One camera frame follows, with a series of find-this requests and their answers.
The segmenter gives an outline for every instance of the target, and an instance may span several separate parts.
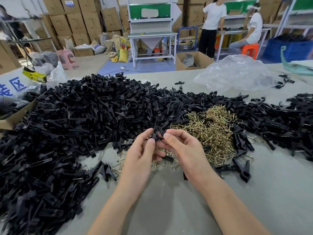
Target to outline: blue chinese character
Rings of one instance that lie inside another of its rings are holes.
[[[5,87],[5,84],[0,84],[0,95],[13,96],[10,93],[10,89]]]
[[[19,91],[22,91],[22,90],[25,90],[27,87],[24,86],[18,77],[16,78],[13,78],[11,80],[9,80],[9,82],[12,84],[12,86],[14,87],[14,89],[19,92]]]

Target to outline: white t-shirt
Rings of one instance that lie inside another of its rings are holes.
[[[203,8],[203,12],[208,13],[208,17],[203,24],[203,29],[206,30],[216,30],[221,17],[225,17],[227,15],[226,6],[224,4],[217,6],[216,2]]]
[[[253,16],[251,17],[251,20],[248,26],[248,31],[251,28],[255,28],[252,34],[247,38],[247,42],[249,44],[255,44],[259,42],[261,33],[262,33],[262,26],[263,26],[262,16],[258,12],[254,13]]]

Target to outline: blue floor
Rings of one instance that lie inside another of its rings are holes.
[[[127,72],[127,74],[133,73],[149,73],[149,72],[169,72],[175,71],[174,60],[158,61],[156,59],[142,59],[138,60],[136,63],[136,69],[134,69],[133,63],[113,63],[112,61],[107,61],[102,68],[99,69],[98,74],[116,74],[121,71]]]

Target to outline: green panel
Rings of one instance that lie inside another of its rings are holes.
[[[297,0],[293,11],[313,10],[313,0]]]
[[[142,19],[141,10],[158,9],[159,16],[157,18],[169,18],[171,17],[171,4],[151,4],[151,5],[129,5],[129,11],[131,13],[131,19]]]
[[[255,3],[255,0],[238,0],[238,1],[230,1],[225,2],[227,12],[231,10],[240,10],[242,9],[242,14],[247,13],[247,6],[252,5]]]

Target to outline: black pants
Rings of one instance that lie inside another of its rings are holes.
[[[216,42],[217,30],[202,30],[199,42],[199,52],[208,55],[210,58],[214,58],[215,54],[215,42]]]

